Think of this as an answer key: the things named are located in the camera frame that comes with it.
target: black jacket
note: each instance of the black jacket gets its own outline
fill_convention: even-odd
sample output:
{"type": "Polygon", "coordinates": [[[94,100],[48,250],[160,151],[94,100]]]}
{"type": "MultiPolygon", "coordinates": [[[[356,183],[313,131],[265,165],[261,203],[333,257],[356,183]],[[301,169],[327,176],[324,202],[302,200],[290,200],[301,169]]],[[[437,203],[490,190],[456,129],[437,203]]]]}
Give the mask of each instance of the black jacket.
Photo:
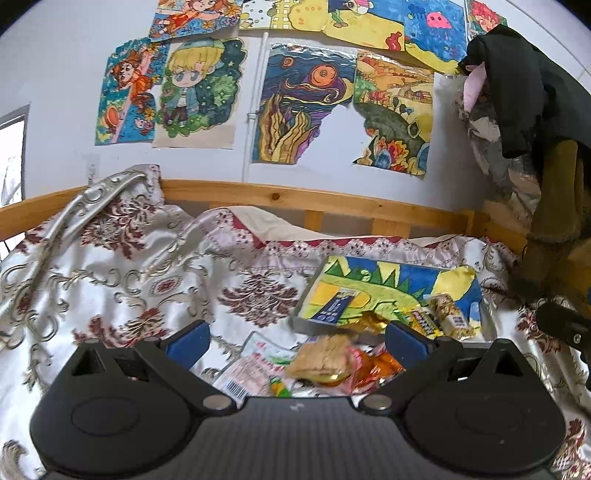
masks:
{"type": "Polygon", "coordinates": [[[516,31],[499,25],[468,44],[460,66],[485,62],[503,156],[531,152],[541,176],[544,151],[563,139],[579,143],[591,182],[591,95],[516,31]]]}

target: colored drawing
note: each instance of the colored drawing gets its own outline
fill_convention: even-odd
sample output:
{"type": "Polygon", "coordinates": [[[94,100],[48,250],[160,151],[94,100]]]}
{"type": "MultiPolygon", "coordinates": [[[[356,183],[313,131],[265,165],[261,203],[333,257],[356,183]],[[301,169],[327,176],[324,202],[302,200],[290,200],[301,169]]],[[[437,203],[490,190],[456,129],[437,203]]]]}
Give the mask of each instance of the colored drawing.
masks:
{"type": "Polygon", "coordinates": [[[355,56],[295,45],[271,46],[253,160],[295,164],[322,119],[353,96],[355,56]]]}
{"type": "Polygon", "coordinates": [[[486,4],[466,0],[468,14],[468,40],[490,32],[497,25],[507,25],[507,19],[493,12],[486,4]]]}
{"type": "Polygon", "coordinates": [[[100,91],[95,145],[154,138],[156,103],[150,90],[162,82],[168,44],[130,40],[109,57],[100,91]]]}
{"type": "Polygon", "coordinates": [[[326,35],[365,47],[404,50],[404,26],[400,9],[392,0],[300,0],[288,15],[298,30],[323,31],[326,35]]]}
{"type": "Polygon", "coordinates": [[[292,30],[287,15],[290,8],[299,2],[300,0],[245,0],[242,4],[239,26],[242,29],[292,30]]]}
{"type": "Polygon", "coordinates": [[[158,0],[152,41],[212,33],[238,23],[242,0],[158,0]]]}
{"type": "Polygon", "coordinates": [[[433,125],[431,70],[360,51],[355,108],[371,137],[358,165],[424,175],[433,125]]]}
{"type": "Polygon", "coordinates": [[[464,9],[450,0],[402,0],[407,52],[443,73],[466,56],[464,9]]]}
{"type": "Polygon", "coordinates": [[[246,57],[242,47],[237,38],[204,38],[171,48],[153,146],[231,148],[233,133],[232,138],[224,135],[214,145],[202,145],[202,138],[193,135],[230,118],[242,76],[240,65],[246,57]]]}
{"type": "Polygon", "coordinates": [[[466,318],[475,327],[479,326],[478,302],[482,294],[470,267],[440,270],[331,255],[297,316],[319,320],[330,310],[339,318],[321,320],[346,326],[357,322],[363,312],[375,312],[389,321],[409,324],[410,312],[426,304],[424,296],[439,293],[449,293],[466,318]]]}

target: blue label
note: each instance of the blue label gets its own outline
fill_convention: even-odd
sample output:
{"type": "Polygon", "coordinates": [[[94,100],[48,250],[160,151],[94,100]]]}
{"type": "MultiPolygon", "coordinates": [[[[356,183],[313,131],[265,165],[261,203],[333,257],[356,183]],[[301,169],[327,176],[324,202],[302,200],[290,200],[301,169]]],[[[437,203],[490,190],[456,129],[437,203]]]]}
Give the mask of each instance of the blue label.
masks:
{"type": "Polygon", "coordinates": [[[336,324],[345,311],[345,308],[349,306],[356,295],[357,292],[352,290],[337,292],[335,296],[312,317],[312,319],[320,322],[336,324]]]}

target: wooden bed frame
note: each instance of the wooden bed frame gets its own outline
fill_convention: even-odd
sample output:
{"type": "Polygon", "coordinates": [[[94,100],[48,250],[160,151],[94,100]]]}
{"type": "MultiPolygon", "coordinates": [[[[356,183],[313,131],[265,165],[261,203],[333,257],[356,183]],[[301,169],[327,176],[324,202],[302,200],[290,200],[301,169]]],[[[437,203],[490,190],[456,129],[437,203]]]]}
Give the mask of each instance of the wooden bed frame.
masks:
{"type": "MultiPolygon", "coordinates": [[[[24,200],[0,208],[0,241],[37,226],[59,212],[85,187],[77,187],[24,200]]],[[[419,205],[361,197],[343,193],[203,180],[163,180],[164,196],[170,203],[206,202],[210,208],[232,205],[255,205],[289,210],[303,210],[304,227],[320,232],[324,213],[335,213],[372,221],[367,235],[408,238],[411,228],[431,227],[444,233],[488,237],[503,242],[521,255],[527,240],[524,236],[495,224],[486,213],[447,212],[419,205]]],[[[587,299],[591,288],[591,268],[565,262],[560,275],[587,299]]]]}

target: snack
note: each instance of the snack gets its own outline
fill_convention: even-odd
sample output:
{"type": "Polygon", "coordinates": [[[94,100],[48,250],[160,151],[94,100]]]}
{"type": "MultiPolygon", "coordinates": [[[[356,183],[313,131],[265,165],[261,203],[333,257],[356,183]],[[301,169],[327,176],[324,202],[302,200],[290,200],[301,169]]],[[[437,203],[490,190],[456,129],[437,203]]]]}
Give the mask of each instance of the snack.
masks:
{"type": "Polygon", "coordinates": [[[361,374],[355,378],[356,381],[353,382],[351,389],[352,394],[367,393],[404,372],[404,367],[388,353],[384,344],[377,346],[368,358],[371,368],[366,375],[362,375],[363,371],[361,371],[361,374]]]}
{"type": "Polygon", "coordinates": [[[385,332],[389,323],[390,321],[381,315],[372,310],[366,310],[361,312],[361,317],[351,319],[349,323],[343,325],[343,328],[357,333],[370,332],[373,335],[378,335],[385,332]]]}
{"type": "Polygon", "coordinates": [[[346,335],[321,336],[300,347],[297,356],[285,368],[291,378],[305,378],[319,383],[340,383],[350,375],[346,335]]]}
{"type": "Polygon", "coordinates": [[[452,297],[447,293],[436,295],[429,300],[439,328],[448,337],[456,340],[466,340],[475,335],[474,329],[466,320],[462,311],[456,306],[452,297]]]}
{"type": "Polygon", "coordinates": [[[289,390],[279,377],[271,377],[271,395],[278,398],[291,398],[289,390]]]}
{"type": "Polygon", "coordinates": [[[408,326],[431,340],[443,335],[443,332],[437,327],[433,315],[427,309],[411,311],[408,314],[408,326]]]}
{"type": "Polygon", "coordinates": [[[350,348],[349,365],[352,371],[351,376],[334,388],[326,388],[326,385],[322,385],[324,393],[367,394],[404,371],[404,367],[388,353],[384,344],[377,346],[370,353],[360,348],[350,348]]]}
{"type": "Polygon", "coordinates": [[[296,352],[275,345],[260,333],[252,332],[241,351],[241,357],[228,365],[213,383],[219,391],[232,397],[241,406],[246,396],[269,397],[278,378],[289,392],[293,380],[284,378],[284,368],[296,352]]]}

